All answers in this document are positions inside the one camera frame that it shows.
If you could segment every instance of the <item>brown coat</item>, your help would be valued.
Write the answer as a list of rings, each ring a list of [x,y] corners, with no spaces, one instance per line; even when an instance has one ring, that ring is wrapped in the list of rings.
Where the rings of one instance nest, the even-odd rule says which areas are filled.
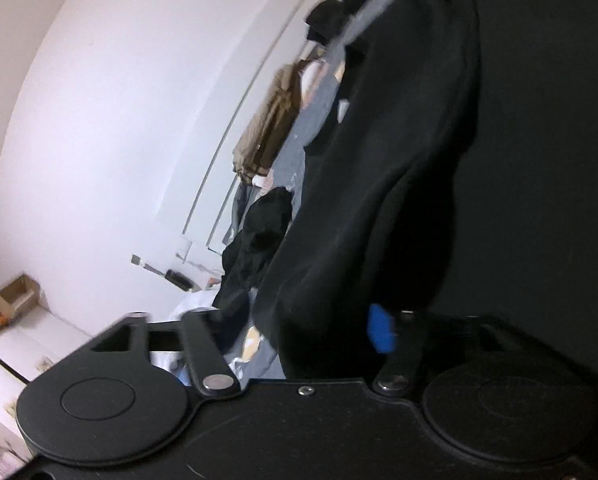
[[[250,184],[266,176],[301,109],[301,70],[304,62],[279,69],[262,105],[232,151],[234,171]]]

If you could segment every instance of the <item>gray fabric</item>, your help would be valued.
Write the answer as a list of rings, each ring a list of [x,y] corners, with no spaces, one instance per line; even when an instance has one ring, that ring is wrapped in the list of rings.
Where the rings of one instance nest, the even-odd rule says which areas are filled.
[[[246,184],[239,179],[237,192],[234,194],[234,202],[232,203],[232,223],[225,236],[223,237],[223,243],[229,245],[234,240],[235,235],[241,228],[241,221],[245,216],[246,208],[248,207],[248,201],[254,187],[252,184]]]
[[[379,16],[392,0],[369,0],[361,10],[351,18],[344,33],[335,38],[329,45],[322,60],[328,63],[328,72],[314,91],[310,103],[300,111],[294,121],[284,145],[279,150],[272,164],[274,170],[274,187],[284,186],[294,193],[292,198],[292,218],[301,206],[301,188],[305,158],[303,148],[319,133],[332,101],[336,96],[339,81],[335,77],[336,70],[346,58],[345,46],[363,32],[374,19]],[[250,196],[248,207],[256,200],[256,194]]]
[[[252,288],[248,293],[250,307],[254,304],[255,298],[256,288]],[[242,388],[245,388],[250,379],[285,379],[284,369],[281,366],[278,353],[264,338],[261,339],[258,350],[249,362],[239,362],[238,357],[243,352],[243,344],[246,339],[246,334],[253,326],[254,322],[252,321],[252,318],[250,318],[241,334],[239,334],[239,337],[237,337],[237,342],[230,351],[223,356],[228,366],[230,366],[239,380],[239,384]]]

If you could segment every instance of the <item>white door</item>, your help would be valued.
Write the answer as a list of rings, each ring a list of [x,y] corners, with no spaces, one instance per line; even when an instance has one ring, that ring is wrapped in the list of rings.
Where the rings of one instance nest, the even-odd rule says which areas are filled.
[[[221,253],[236,176],[232,150],[276,70],[306,48],[304,19],[320,0],[270,0],[226,64],[176,165],[157,218]]]

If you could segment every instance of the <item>black plastic device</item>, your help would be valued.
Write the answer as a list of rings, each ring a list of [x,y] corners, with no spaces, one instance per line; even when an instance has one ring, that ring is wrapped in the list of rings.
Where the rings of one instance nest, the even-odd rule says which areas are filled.
[[[177,349],[189,388],[150,364]],[[38,455],[13,479],[598,479],[577,453],[591,388],[488,319],[406,320],[372,384],[242,391],[205,314],[134,314],[31,382],[16,412]]]

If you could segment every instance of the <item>white fabric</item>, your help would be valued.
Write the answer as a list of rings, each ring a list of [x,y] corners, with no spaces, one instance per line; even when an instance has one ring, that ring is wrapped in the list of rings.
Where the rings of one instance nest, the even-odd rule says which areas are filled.
[[[221,285],[214,285],[209,290],[199,290],[190,292],[188,296],[179,303],[178,307],[170,313],[165,321],[178,321],[186,312],[205,312],[206,310],[216,310],[212,302],[216,297]],[[150,352],[150,362],[163,368],[168,372],[173,372],[177,367],[179,359],[182,358],[182,352]]]
[[[336,111],[336,120],[341,123],[343,118],[346,116],[346,112],[348,111],[348,107],[350,105],[350,101],[347,99],[339,100],[338,110]]]
[[[301,74],[301,103],[305,103],[312,86],[319,75],[321,63],[316,60],[303,69]]]

